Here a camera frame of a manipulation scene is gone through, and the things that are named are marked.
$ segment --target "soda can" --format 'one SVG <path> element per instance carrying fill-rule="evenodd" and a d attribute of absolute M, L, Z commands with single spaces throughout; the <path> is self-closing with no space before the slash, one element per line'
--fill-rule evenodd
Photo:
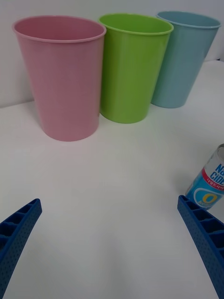
<path fill-rule="evenodd" d="M 224 144 L 218 146 L 186 191 L 186 197 L 204 210 L 224 195 Z"/>

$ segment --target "green cup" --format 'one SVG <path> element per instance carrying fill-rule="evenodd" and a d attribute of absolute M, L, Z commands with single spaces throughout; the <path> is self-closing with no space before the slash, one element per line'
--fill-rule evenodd
<path fill-rule="evenodd" d="M 100 17 L 107 32 L 100 112 L 121 123 L 143 120 L 153 96 L 173 25 L 139 14 Z"/>

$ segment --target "cup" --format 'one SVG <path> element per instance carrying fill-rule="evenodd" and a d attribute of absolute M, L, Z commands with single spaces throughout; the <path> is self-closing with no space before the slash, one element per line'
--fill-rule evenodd
<path fill-rule="evenodd" d="M 177 108 L 185 104 L 214 37 L 221 26 L 201 14 L 163 11 L 161 20 L 173 24 L 152 104 Z"/>
<path fill-rule="evenodd" d="M 13 25 L 44 132 L 75 141 L 98 127 L 104 35 L 83 18 L 43 15 Z"/>
<path fill-rule="evenodd" d="M 100 112 L 120 123 L 148 112 L 173 25 L 139 14 L 106 14 Z"/>

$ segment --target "white tabletop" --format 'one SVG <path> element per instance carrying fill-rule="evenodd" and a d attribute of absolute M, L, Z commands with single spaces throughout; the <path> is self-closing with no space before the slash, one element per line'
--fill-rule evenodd
<path fill-rule="evenodd" d="M 4 299 L 217 299 L 177 211 L 224 142 L 224 63 L 206 62 L 179 109 L 136 124 L 100 117 L 59 142 L 34 103 L 0 110 L 0 220 L 34 198 L 38 220 Z M 224 221 L 224 200 L 210 212 Z"/>

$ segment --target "pink cup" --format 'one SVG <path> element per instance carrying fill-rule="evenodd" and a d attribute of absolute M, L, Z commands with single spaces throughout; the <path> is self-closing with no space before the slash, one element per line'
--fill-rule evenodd
<path fill-rule="evenodd" d="M 13 25 L 44 132 L 75 141 L 98 127 L 104 35 L 97 22 L 35 16 Z"/>

